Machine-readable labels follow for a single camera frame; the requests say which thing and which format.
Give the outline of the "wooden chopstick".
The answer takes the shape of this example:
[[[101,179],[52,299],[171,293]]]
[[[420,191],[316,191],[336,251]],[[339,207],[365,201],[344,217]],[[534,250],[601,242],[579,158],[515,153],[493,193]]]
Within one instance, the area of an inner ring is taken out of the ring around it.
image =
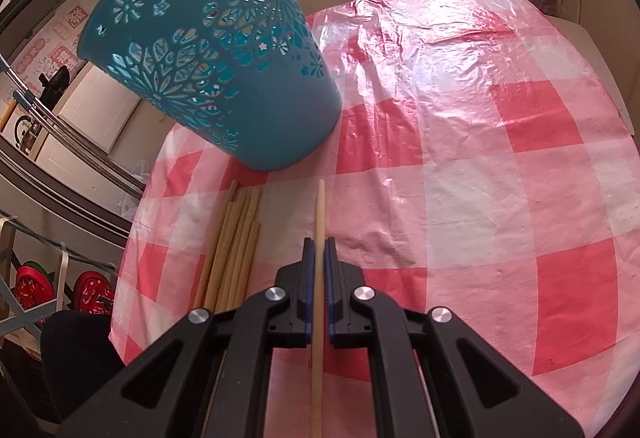
[[[323,437],[324,363],[324,241],[326,240],[326,183],[318,181],[314,212],[314,301],[312,302],[310,436]]]
[[[204,296],[206,293],[209,275],[213,268],[213,262],[216,255],[218,243],[220,242],[222,232],[224,232],[224,228],[226,228],[229,217],[231,216],[232,202],[235,197],[236,190],[238,190],[238,182],[233,179],[231,181],[227,194],[224,197],[224,204],[222,204],[220,217],[215,221],[213,234],[209,239],[205,262],[201,272],[200,280],[198,281],[198,289],[196,290],[193,308],[203,307]]]
[[[230,224],[232,228],[231,236],[230,236],[230,244],[228,248],[227,259],[224,262],[224,274],[222,275],[222,279],[220,282],[220,287],[218,290],[218,295],[216,298],[215,312],[221,312],[227,306],[227,297],[229,295],[229,286],[231,281],[231,268],[234,261],[233,252],[236,240],[239,237],[240,225],[243,217],[243,213],[246,205],[246,190],[242,189],[238,196],[236,197],[236,203],[234,209],[238,212],[235,216],[235,223]]]
[[[235,294],[236,294],[236,291],[238,290],[238,286],[240,282],[242,261],[243,261],[244,253],[247,246],[248,236],[250,235],[250,227],[252,226],[252,223],[256,214],[257,206],[259,203],[259,197],[260,197],[260,190],[258,188],[255,188],[252,191],[252,194],[250,195],[250,200],[248,201],[248,205],[247,205],[247,211],[243,216],[242,231],[240,232],[239,246],[238,246],[238,249],[236,250],[235,260],[233,262],[230,290],[229,290],[227,305],[226,305],[227,309],[231,309],[234,305]]]
[[[236,210],[237,202],[230,202],[228,208],[228,216],[224,218],[224,224],[221,228],[221,234],[218,241],[212,271],[209,275],[207,291],[204,306],[210,312],[214,312],[222,276],[224,275],[224,266],[226,265],[229,248],[235,232],[235,226],[238,222],[238,211]]]
[[[242,304],[242,301],[245,298],[248,276],[250,275],[250,267],[252,266],[254,255],[255,255],[255,248],[256,248],[256,244],[259,236],[259,230],[260,230],[260,223],[254,220],[250,225],[250,233],[248,234],[248,239],[245,247],[245,252],[243,255],[243,260],[241,262],[238,286],[236,287],[236,291],[233,299],[234,308],[238,308]]]

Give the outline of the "blue perforated plastic basket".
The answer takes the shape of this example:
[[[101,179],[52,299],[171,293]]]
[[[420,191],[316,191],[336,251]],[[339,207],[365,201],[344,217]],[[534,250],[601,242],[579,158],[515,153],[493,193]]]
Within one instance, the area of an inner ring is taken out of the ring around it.
[[[296,0],[100,0],[78,54],[261,172],[304,158],[341,115]]]

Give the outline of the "black wok on stove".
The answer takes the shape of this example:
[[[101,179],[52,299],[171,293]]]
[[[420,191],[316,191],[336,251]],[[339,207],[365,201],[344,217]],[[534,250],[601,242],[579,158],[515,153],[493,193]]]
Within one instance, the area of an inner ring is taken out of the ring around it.
[[[40,101],[52,111],[63,97],[67,87],[70,86],[70,71],[66,65],[60,66],[51,78],[47,78],[43,73],[39,75],[42,85]]]

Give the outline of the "red patterned stool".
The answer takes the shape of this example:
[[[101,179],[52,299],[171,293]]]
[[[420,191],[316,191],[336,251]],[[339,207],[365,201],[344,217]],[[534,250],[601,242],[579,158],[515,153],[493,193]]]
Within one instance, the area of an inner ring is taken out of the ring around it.
[[[111,314],[114,291],[107,278],[97,271],[85,271],[78,276],[73,289],[73,310],[83,314]]]

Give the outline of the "pink checkered tablecloth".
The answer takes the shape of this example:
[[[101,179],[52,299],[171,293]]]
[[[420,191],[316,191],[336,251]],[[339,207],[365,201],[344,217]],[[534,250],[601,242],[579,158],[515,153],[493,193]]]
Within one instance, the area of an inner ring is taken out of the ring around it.
[[[120,266],[122,360],[191,308],[232,182],[262,192],[256,293],[324,181],[367,284],[450,308],[596,436],[639,372],[639,155],[597,74],[526,0],[356,0],[312,29],[344,111],[308,158],[265,174],[167,135]]]

